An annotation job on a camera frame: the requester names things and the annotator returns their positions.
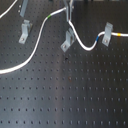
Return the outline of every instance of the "black surface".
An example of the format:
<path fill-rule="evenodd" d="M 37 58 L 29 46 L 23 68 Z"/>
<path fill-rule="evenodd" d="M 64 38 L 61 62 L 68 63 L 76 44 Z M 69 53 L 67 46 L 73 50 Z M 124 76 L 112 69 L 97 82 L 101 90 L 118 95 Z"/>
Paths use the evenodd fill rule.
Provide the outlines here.
<path fill-rule="evenodd" d="M 12 2 L 1 0 L 0 13 Z M 63 1 L 29 1 L 25 19 L 34 26 L 21 45 L 20 4 L 0 20 L 0 69 L 25 61 L 44 18 L 63 7 Z M 84 44 L 91 46 L 106 22 L 115 32 L 128 33 L 127 4 L 76 2 L 73 24 Z M 64 12 L 49 19 L 29 64 L 0 75 L 0 128 L 128 127 L 128 38 L 112 37 L 107 48 L 101 37 L 91 52 L 76 41 L 64 54 L 60 46 L 67 29 Z"/>

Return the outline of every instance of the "screw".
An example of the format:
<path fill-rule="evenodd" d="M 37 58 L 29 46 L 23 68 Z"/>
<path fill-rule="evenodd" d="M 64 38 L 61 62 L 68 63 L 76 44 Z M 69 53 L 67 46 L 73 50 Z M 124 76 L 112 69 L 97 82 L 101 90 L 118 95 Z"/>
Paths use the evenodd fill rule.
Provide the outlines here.
<path fill-rule="evenodd" d="M 108 43 L 108 40 L 105 40 L 105 43 Z"/>
<path fill-rule="evenodd" d="M 63 48 L 66 48 L 66 45 L 65 44 L 63 45 Z"/>
<path fill-rule="evenodd" d="M 24 41 L 24 38 L 21 38 L 21 41 Z"/>

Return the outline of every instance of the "white cable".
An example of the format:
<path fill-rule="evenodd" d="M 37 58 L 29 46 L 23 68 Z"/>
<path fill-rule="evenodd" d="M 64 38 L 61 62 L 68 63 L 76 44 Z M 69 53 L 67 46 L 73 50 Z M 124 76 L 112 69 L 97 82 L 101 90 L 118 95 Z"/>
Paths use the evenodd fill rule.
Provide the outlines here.
<path fill-rule="evenodd" d="M 78 40 L 79 44 L 80 44 L 81 47 L 82 47 L 84 50 L 86 50 L 86 51 L 91 51 L 92 49 L 94 49 L 94 47 L 95 47 L 96 44 L 97 44 L 97 41 L 98 41 L 99 37 L 100 37 L 101 35 L 104 35 L 104 34 L 105 34 L 104 31 L 101 32 L 101 33 L 99 33 L 98 36 L 97 36 L 97 39 L 96 39 L 95 42 L 94 42 L 94 44 L 93 44 L 91 47 L 86 47 L 86 46 L 81 42 L 81 40 L 80 40 L 80 38 L 79 38 L 79 36 L 78 36 L 76 30 L 75 30 L 75 27 L 73 26 L 73 24 L 72 24 L 72 22 L 71 22 L 70 20 L 69 20 L 69 25 L 72 27 L 72 29 L 73 29 L 73 31 L 74 31 L 74 34 L 75 34 L 75 36 L 76 36 L 76 39 Z M 114 33 L 114 32 L 111 33 L 111 35 L 113 35 L 113 36 L 128 37 L 128 34 Z"/>
<path fill-rule="evenodd" d="M 72 22 L 71 22 L 70 20 L 69 20 L 69 25 L 72 27 L 72 29 L 73 29 L 73 31 L 74 31 L 74 34 L 75 34 L 75 36 L 76 36 L 76 39 L 78 40 L 79 44 L 81 45 L 81 47 L 82 47 L 84 50 L 86 50 L 86 51 L 91 51 L 92 49 L 94 49 L 94 47 L 95 47 L 96 44 L 97 44 L 97 40 L 94 42 L 94 44 L 93 44 L 91 47 L 86 47 L 86 46 L 81 42 L 81 40 L 80 40 L 80 38 L 79 38 L 79 36 L 78 36 L 78 34 L 77 34 L 77 32 L 76 32 L 76 30 L 75 30 L 75 28 L 74 28 Z M 101 35 L 104 35 L 104 32 L 99 33 L 98 37 L 100 37 Z"/>
<path fill-rule="evenodd" d="M 12 7 L 16 4 L 17 1 L 18 1 L 18 0 L 15 0 L 15 1 L 12 3 L 12 5 L 11 5 L 4 13 L 2 13 L 2 14 L 0 15 L 0 19 L 1 19 L 4 15 L 6 15 L 6 14 L 12 9 Z"/>
<path fill-rule="evenodd" d="M 122 34 L 122 33 L 114 33 L 112 32 L 113 36 L 122 36 L 122 37 L 128 37 L 128 34 Z"/>
<path fill-rule="evenodd" d="M 22 68 L 23 66 L 25 66 L 25 65 L 32 59 L 33 55 L 34 55 L 35 52 L 36 52 L 37 46 L 38 46 L 39 41 L 40 41 L 41 33 L 42 33 L 44 24 L 45 24 L 45 22 L 47 21 L 47 19 L 48 19 L 50 16 L 53 16 L 53 15 L 55 15 L 55 14 L 58 14 L 58 13 L 64 11 L 64 10 L 65 10 L 65 8 L 60 9 L 60 10 L 58 10 L 58 11 L 55 11 L 55 12 L 51 13 L 48 17 L 45 18 L 45 20 L 43 21 L 43 23 L 42 23 L 42 25 L 41 25 L 41 28 L 40 28 L 40 31 L 39 31 L 39 36 L 38 36 L 38 39 L 37 39 L 35 48 L 34 48 L 32 54 L 30 55 L 30 57 L 29 57 L 25 62 L 21 63 L 20 65 L 17 65 L 17 66 L 15 66 L 15 67 L 8 68 L 8 69 L 0 70 L 0 74 L 5 74 L 5 73 L 13 72 L 13 71 L 18 70 L 18 69 Z"/>

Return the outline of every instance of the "black perforated table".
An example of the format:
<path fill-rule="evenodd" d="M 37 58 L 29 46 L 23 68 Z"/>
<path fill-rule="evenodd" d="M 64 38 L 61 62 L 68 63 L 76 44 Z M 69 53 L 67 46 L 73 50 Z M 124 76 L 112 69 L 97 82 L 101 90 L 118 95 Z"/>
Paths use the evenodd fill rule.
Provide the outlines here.
<path fill-rule="evenodd" d="M 13 0 L 0 0 L 0 14 Z M 32 53 L 46 16 L 63 1 L 31 0 L 25 19 L 33 28 L 19 44 L 23 18 L 21 0 L 0 19 L 0 69 L 24 62 Z M 128 33 L 128 3 L 75 2 L 72 22 L 86 46 L 91 46 L 106 22 L 114 32 Z M 0 128 L 128 128 L 128 38 L 101 37 L 84 51 L 76 41 L 64 53 L 69 25 L 65 12 L 50 18 L 36 54 L 23 68 L 0 75 Z"/>

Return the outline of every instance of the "metal clamp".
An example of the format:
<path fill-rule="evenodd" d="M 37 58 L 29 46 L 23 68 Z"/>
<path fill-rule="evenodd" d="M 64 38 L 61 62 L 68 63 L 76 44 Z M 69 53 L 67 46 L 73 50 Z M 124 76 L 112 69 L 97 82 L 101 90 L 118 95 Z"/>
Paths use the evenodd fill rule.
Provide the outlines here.
<path fill-rule="evenodd" d="M 20 37 L 19 43 L 24 44 L 27 40 L 28 34 L 32 28 L 32 24 L 28 20 L 24 20 L 22 24 L 22 35 Z"/>
<path fill-rule="evenodd" d="M 105 27 L 105 34 L 104 34 L 104 37 L 103 37 L 103 40 L 102 40 L 102 43 L 104 45 L 106 45 L 107 47 L 110 43 L 112 31 L 113 31 L 113 25 L 110 24 L 110 23 L 107 23 L 106 27 Z"/>
<path fill-rule="evenodd" d="M 75 42 L 76 37 L 74 35 L 74 32 L 71 28 L 69 28 L 69 31 L 66 32 L 66 41 L 61 45 L 61 49 L 66 52 L 71 45 Z"/>
<path fill-rule="evenodd" d="M 67 3 L 66 0 L 63 0 L 64 2 L 64 5 L 66 7 L 66 19 L 67 19 L 67 22 L 70 20 L 72 20 L 72 11 L 74 9 L 74 0 L 70 0 L 69 4 Z"/>

